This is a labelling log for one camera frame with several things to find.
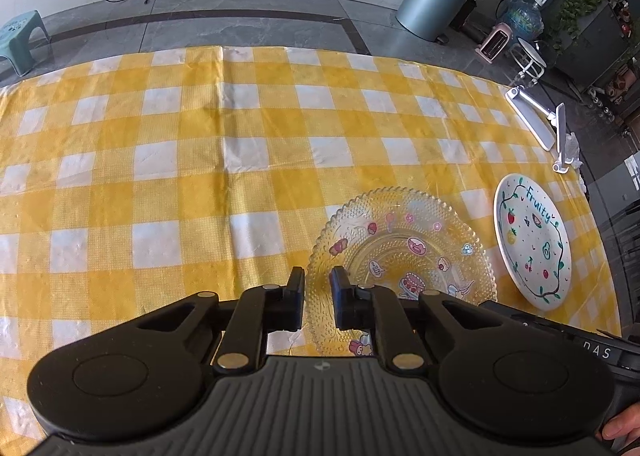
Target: teal plastic stool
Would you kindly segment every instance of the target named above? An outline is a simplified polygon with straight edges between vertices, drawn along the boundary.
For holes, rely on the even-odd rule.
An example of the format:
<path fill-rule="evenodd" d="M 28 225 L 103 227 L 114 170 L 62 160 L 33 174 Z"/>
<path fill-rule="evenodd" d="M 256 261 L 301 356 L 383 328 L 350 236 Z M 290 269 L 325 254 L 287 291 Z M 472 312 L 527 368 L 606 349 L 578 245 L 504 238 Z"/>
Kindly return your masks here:
<path fill-rule="evenodd" d="M 11 61 L 18 77 L 29 73 L 36 64 L 29 51 L 29 38 L 36 27 L 40 27 L 51 42 L 37 10 L 16 16 L 0 28 L 0 56 Z"/>

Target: white stool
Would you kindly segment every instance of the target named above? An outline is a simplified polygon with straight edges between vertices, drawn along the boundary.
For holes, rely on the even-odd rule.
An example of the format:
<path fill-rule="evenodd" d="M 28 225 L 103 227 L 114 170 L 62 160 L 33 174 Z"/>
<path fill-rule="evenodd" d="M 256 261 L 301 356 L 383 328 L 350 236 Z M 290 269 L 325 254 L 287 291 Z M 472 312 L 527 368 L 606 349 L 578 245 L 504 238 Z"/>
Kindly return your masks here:
<path fill-rule="evenodd" d="M 539 78 L 542 77 L 546 69 L 546 62 L 540 57 L 538 50 L 519 37 L 518 42 L 511 47 L 509 53 L 521 68 L 511 81 L 511 85 L 519 84 L 526 76 L 530 77 L 529 86 L 538 84 Z"/>

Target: painted plate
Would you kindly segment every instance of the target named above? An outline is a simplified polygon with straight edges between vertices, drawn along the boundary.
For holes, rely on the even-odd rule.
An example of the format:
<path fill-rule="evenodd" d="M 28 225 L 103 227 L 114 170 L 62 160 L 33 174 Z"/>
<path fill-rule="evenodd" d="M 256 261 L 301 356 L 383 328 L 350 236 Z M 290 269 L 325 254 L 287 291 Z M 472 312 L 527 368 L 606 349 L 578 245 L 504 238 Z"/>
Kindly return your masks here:
<path fill-rule="evenodd" d="M 495 192 L 494 224 L 507 270 L 522 295 L 544 311 L 560 306 L 571 284 L 571 249 L 551 198 L 532 179 L 507 175 Z"/>
<path fill-rule="evenodd" d="M 414 189 L 377 189 L 334 214 L 309 259 L 305 313 L 322 356 L 370 354 L 368 336 L 335 328 L 328 276 L 338 264 L 352 284 L 380 284 L 405 299 L 430 288 L 473 304 L 497 295 L 480 239 L 449 205 Z"/>

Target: metal rivet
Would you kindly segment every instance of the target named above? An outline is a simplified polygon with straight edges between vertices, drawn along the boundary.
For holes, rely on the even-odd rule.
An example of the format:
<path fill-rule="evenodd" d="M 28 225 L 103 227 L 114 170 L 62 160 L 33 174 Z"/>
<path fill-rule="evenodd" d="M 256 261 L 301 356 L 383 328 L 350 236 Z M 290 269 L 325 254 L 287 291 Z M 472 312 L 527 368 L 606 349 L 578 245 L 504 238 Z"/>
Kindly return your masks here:
<path fill-rule="evenodd" d="M 392 362 L 399 370 L 416 370 L 424 364 L 424 359 L 415 353 L 400 353 Z"/>
<path fill-rule="evenodd" d="M 224 370 L 238 370 L 249 363 L 249 357 L 242 353 L 225 353 L 218 358 L 218 365 Z"/>

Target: small heater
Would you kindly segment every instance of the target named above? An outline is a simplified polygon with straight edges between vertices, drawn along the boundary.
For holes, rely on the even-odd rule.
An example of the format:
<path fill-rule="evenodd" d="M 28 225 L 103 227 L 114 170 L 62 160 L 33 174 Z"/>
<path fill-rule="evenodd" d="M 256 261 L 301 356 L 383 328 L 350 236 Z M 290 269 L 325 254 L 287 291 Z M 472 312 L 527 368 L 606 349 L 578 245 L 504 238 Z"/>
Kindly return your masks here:
<path fill-rule="evenodd" d="M 511 28 L 499 22 L 491 30 L 484 42 L 476 48 L 476 52 L 489 64 L 494 62 L 497 55 L 504 49 L 511 39 Z"/>

